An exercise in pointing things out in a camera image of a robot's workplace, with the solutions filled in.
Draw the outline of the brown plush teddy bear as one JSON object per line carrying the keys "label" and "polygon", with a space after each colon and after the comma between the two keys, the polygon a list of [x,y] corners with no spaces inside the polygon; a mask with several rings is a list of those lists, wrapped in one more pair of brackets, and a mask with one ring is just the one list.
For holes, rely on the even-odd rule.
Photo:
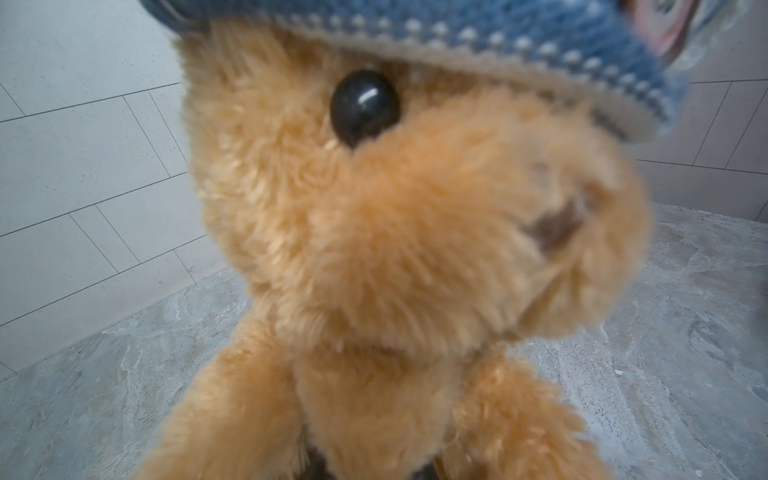
{"label": "brown plush teddy bear", "polygon": [[583,106],[259,21],[181,35],[189,169],[252,297],[137,479],[608,479],[507,354],[601,322],[651,205]]}

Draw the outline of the blue white striped knit sweater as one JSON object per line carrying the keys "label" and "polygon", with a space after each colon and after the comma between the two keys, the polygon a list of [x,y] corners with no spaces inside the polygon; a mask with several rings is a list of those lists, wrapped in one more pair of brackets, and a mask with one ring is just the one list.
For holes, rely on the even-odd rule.
{"label": "blue white striped knit sweater", "polygon": [[676,121],[685,72],[747,1],[148,1],[175,33],[259,19],[352,50],[509,80],[590,104],[630,142]]}

